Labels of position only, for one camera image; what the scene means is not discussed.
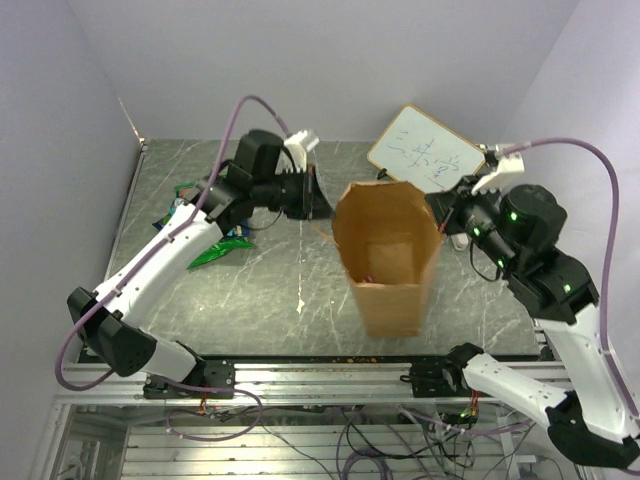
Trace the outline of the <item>brown paper bag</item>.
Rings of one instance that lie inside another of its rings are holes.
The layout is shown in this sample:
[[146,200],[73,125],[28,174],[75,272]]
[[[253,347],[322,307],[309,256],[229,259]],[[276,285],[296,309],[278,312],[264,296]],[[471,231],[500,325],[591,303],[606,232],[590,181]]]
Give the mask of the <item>brown paper bag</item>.
[[367,334],[420,335],[443,241],[424,192],[406,181],[352,182],[331,228]]

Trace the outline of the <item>green Chuba chips bag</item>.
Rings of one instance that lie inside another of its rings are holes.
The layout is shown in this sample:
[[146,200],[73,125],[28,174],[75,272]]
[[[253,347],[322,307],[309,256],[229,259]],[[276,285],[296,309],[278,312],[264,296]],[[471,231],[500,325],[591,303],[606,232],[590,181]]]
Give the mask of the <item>green Chuba chips bag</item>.
[[[172,216],[177,207],[186,198],[189,189],[195,185],[194,182],[179,184],[174,187],[174,199],[168,210],[168,215]],[[251,248],[253,244],[249,240],[249,223],[242,220],[240,224],[230,230],[220,241],[203,251],[188,267],[188,270],[209,264],[219,258],[224,257],[232,250]]]

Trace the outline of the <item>small blue snack packet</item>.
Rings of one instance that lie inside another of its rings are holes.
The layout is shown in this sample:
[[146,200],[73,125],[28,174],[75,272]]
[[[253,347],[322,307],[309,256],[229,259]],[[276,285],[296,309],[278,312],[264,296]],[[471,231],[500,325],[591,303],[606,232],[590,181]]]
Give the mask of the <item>small blue snack packet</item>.
[[152,226],[157,230],[157,231],[161,231],[171,220],[173,214],[171,212],[167,213],[166,215],[164,215],[163,217],[161,217],[160,219],[156,220],[155,222],[152,223]]

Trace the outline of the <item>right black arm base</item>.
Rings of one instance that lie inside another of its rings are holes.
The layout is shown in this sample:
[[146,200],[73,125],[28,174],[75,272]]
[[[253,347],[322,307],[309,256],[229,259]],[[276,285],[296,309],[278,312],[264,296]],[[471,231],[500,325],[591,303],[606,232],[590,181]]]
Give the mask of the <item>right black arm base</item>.
[[411,386],[414,398],[471,397],[463,369],[484,350],[471,343],[453,347],[444,356],[425,357],[413,363],[407,374],[399,380]]

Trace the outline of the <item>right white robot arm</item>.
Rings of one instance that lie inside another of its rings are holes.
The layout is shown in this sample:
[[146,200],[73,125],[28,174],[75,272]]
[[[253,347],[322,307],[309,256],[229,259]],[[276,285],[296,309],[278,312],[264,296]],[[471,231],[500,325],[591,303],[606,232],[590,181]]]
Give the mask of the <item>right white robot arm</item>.
[[600,344],[604,300],[586,267],[556,246],[566,210],[542,186],[474,193],[478,180],[465,176],[425,201],[443,234],[467,234],[496,265],[554,347],[572,387],[530,378],[471,343],[448,353],[442,387],[455,396],[473,389],[506,403],[544,428],[556,449],[578,465],[629,468],[639,458],[639,427]]

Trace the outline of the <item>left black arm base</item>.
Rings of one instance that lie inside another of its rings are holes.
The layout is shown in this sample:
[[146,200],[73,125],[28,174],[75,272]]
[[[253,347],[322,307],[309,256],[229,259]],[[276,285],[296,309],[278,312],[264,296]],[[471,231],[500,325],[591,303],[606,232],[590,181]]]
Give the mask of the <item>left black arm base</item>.
[[235,386],[235,368],[227,360],[205,360],[189,374],[182,383],[205,388],[206,391],[194,391],[177,387],[159,376],[148,375],[143,386],[143,397],[148,400],[177,400],[206,396],[213,399],[231,399]]

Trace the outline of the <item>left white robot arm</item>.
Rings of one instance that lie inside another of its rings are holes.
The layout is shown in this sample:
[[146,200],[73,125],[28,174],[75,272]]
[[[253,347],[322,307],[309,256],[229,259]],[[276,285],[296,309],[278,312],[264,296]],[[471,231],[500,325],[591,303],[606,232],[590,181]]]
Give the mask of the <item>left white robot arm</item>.
[[217,244],[257,208],[293,220],[325,220],[333,209],[307,159],[319,142],[311,130],[287,139],[251,130],[239,141],[225,174],[188,190],[169,222],[114,276],[67,300],[78,335],[121,377],[139,371],[168,378],[182,397],[203,387],[204,362],[177,341],[156,337],[144,323],[160,295],[207,248]]

